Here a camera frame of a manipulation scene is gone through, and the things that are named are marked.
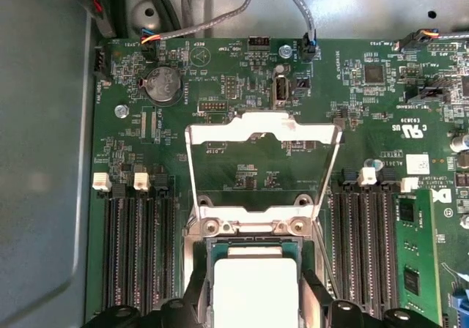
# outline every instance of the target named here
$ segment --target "wire connector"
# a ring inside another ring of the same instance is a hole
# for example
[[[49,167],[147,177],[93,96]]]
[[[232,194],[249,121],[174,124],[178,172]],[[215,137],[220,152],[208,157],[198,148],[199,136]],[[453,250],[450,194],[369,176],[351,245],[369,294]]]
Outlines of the wire connector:
[[[305,62],[311,62],[316,56],[316,46],[316,32],[314,32],[313,39],[310,39],[308,33],[305,33],[300,42],[300,58]]]

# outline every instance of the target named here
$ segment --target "mounting hole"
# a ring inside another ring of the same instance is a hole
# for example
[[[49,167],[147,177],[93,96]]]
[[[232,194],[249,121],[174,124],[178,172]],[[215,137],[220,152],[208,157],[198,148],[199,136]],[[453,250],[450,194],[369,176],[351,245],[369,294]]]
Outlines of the mounting hole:
[[[396,311],[394,315],[401,321],[408,321],[410,319],[409,314],[403,311]]]
[[[350,310],[352,310],[352,305],[349,304],[348,302],[340,302],[339,303],[339,308],[341,308],[344,311],[350,311]]]
[[[155,15],[155,10],[153,8],[147,8],[145,10],[145,15],[147,17],[152,17],[153,15]]]
[[[116,317],[127,317],[132,313],[132,311],[126,307],[118,309],[116,312]]]

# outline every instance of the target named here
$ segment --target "memory chip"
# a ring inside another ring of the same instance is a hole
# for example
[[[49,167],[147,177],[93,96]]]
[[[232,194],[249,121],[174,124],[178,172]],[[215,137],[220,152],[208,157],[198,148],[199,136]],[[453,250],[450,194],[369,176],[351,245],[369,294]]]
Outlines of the memory chip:
[[[383,84],[384,67],[381,64],[365,64],[365,83]]]
[[[469,96],[469,76],[462,77],[461,84],[462,84],[462,96],[465,96],[465,97]]]
[[[404,269],[404,288],[412,294],[420,295],[420,275],[411,269]]]
[[[415,220],[415,201],[411,198],[399,199],[399,218],[405,222]]]

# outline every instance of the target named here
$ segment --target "gray metal panel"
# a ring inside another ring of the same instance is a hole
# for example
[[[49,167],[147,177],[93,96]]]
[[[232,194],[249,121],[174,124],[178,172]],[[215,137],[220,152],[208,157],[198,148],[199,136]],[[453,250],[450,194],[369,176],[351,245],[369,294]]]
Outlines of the gray metal panel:
[[[77,327],[92,97],[86,13],[73,0],[0,0],[0,9],[0,326]]]
[[[128,0],[129,15],[142,0]],[[180,0],[172,0],[180,8]],[[305,0],[316,21],[319,38],[399,39],[419,28],[438,27],[447,32],[469,28],[467,0]],[[243,0],[196,0],[196,21],[233,10]],[[437,13],[435,19],[428,11]],[[134,16],[140,24],[144,16]],[[207,31],[205,36],[299,37],[306,30],[300,12],[291,0],[252,0],[236,18]]]

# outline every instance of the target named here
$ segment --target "screw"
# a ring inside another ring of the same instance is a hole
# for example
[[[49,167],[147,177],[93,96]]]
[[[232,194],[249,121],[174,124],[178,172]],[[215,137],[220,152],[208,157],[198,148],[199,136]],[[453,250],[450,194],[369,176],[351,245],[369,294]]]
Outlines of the screw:
[[[283,59],[289,59],[293,55],[293,49],[290,45],[283,45],[278,49],[278,54]]]
[[[464,228],[464,229],[469,229],[469,215],[463,215],[461,217],[461,223],[460,225]]]
[[[403,311],[396,311],[394,315],[401,321],[408,321],[410,319],[409,314]]]
[[[123,119],[129,115],[129,107],[126,105],[117,105],[114,109],[117,118]]]

